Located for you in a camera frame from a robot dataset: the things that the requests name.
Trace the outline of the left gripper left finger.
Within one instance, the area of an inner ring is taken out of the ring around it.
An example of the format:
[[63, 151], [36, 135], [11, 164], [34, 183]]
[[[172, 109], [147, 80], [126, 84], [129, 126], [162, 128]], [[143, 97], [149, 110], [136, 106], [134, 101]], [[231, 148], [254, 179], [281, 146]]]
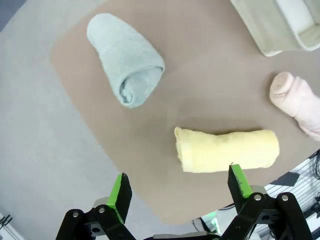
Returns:
[[126, 228], [132, 189], [128, 176], [119, 174], [110, 196], [101, 198], [88, 212], [70, 209], [66, 212], [57, 233], [57, 240], [95, 240], [106, 236], [109, 240], [134, 240]]

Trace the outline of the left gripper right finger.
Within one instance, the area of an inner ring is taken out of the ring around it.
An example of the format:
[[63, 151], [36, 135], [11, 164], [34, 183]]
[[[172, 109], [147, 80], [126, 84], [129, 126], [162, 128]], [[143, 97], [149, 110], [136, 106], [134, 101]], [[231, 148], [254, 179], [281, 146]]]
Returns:
[[228, 188], [237, 215], [221, 240], [248, 240], [257, 225], [267, 225], [276, 240], [312, 240], [312, 232], [294, 194], [282, 192], [277, 197], [254, 192], [238, 164], [228, 170]]

